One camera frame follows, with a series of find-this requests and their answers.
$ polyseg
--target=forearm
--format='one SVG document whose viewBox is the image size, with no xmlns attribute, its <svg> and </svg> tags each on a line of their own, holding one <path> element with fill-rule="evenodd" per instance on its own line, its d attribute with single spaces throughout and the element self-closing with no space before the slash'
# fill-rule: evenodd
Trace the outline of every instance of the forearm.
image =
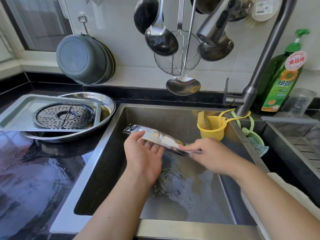
<svg viewBox="0 0 320 240">
<path fill-rule="evenodd" d="M 143 175 L 125 170 L 76 240 L 132 240 L 150 186 Z"/>
<path fill-rule="evenodd" d="M 273 240 L 319 239 L 320 222 L 257 166 L 241 162 L 232 177 Z"/>
</svg>

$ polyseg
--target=drain strainer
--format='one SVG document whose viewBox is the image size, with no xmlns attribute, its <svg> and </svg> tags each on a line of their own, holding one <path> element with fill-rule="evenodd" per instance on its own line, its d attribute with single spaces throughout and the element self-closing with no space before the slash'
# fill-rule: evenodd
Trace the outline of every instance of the drain strainer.
<svg viewBox="0 0 320 240">
<path fill-rule="evenodd" d="M 183 176 L 174 168 L 164 168 L 161 170 L 157 186 L 159 191 L 165 195 L 179 195 L 183 187 Z"/>
<path fill-rule="evenodd" d="M 94 115 L 94 110 L 85 104 L 54 103 L 36 111 L 33 121 L 44 128 L 75 129 L 88 125 Z"/>
</svg>

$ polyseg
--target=white label with barcode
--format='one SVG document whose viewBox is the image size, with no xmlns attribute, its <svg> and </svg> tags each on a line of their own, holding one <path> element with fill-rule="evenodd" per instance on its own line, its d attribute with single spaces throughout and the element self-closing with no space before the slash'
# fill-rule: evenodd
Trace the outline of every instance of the white label with barcode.
<svg viewBox="0 0 320 240">
<path fill-rule="evenodd" d="M 256 15 L 269 14 L 273 11 L 273 0 L 257 2 Z"/>
</svg>

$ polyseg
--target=kitchen sink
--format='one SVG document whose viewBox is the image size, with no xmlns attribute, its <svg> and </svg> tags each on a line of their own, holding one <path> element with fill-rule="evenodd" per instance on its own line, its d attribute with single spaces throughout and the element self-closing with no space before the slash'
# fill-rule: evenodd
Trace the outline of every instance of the kitchen sink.
<svg viewBox="0 0 320 240">
<path fill-rule="evenodd" d="M 127 135 L 122 130 L 128 124 L 154 128 L 188 144 L 201 138 L 197 117 L 198 112 L 203 110 L 208 116 L 223 111 L 121 104 L 63 205 L 51 232 L 79 232 L 111 192 L 126 168 L 123 144 Z M 264 122 L 256 122 L 256 132 L 262 131 L 264 125 Z M 228 123 L 221 142 L 266 173 L 269 172 L 234 121 Z M 142 220 L 137 236 L 212 239 L 209 235 L 207 238 L 204 232 L 217 236 L 217 231 L 225 229 L 226 233 L 219 239 L 228 239 L 228 235 L 234 236 L 234 239 L 260 239 L 256 223 L 242 201 L 240 188 L 232 178 L 211 173 L 190 157 L 167 151 L 162 158 L 161 175 L 172 176 L 169 182 L 175 181 L 174 190 L 162 187 L 161 180 L 151 188 L 140 216 Z"/>
</svg>

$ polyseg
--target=round white sticker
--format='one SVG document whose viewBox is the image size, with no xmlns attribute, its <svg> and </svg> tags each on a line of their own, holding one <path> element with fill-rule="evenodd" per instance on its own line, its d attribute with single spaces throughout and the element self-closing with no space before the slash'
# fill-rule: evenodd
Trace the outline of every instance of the round white sticker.
<svg viewBox="0 0 320 240">
<path fill-rule="evenodd" d="M 285 68 L 289 71 L 298 70 L 304 65 L 307 59 L 307 53 L 300 50 L 291 54 L 285 61 Z"/>
</svg>

